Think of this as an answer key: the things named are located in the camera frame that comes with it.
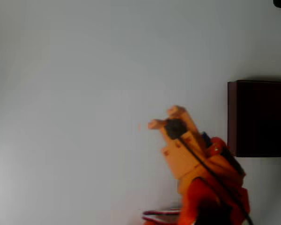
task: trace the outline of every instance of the orange plastic part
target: orange plastic part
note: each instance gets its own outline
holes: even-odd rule
[[[168,119],[181,119],[188,129],[188,132],[182,135],[182,139],[187,145],[200,157],[205,160],[209,157],[209,153],[205,148],[204,140],[202,139],[198,129],[193,120],[185,110],[180,106],[173,106],[167,111]],[[194,170],[198,165],[198,161],[192,154],[180,143],[179,140],[172,140],[168,137],[164,126],[167,124],[166,120],[152,120],[148,124],[149,129],[159,129],[163,135],[167,146],[161,152],[168,163],[171,172],[175,179],[181,179],[190,171]]]

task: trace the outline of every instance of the black joint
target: black joint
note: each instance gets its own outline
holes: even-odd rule
[[[172,140],[181,137],[182,134],[187,132],[186,125],[180,119],[168,119],[164,128]]]

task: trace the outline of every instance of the black cable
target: black cable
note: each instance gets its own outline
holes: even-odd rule
[[[224,182],[221,180],[221,178],[213,172],[197,155],[194,153],[194,151],[188,147],[188,145],[185,143],[185,141],[179,136],[178,140],[186,147],[186,149],[196,158],[196,160],[216,179],[216,181],[225,189],[225,191],[230,195],[231,199],[238,205],[240,210],[242,211],[245,219],[248,221],[249,225],[253,225],[253,221],[250,218],[249,214],[244,209],[243,204],[238,200],[237,197],[233,194],[233,192],[227,187]]]

